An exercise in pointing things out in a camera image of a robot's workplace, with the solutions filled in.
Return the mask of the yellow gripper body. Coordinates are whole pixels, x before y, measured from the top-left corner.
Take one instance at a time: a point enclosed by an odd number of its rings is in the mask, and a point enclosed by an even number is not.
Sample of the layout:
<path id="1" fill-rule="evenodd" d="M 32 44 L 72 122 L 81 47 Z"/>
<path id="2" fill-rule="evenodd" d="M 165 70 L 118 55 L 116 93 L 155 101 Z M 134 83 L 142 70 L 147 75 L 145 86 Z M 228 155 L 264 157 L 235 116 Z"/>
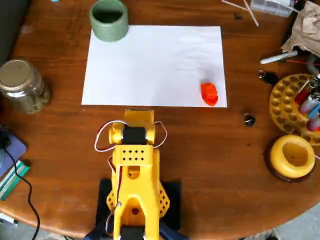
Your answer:
<path id="1" fill-rule="evenodd" d="M 148 125 L 154 123 L 153 110 L 126 109 L 124 121 L 129 125 Z"/>

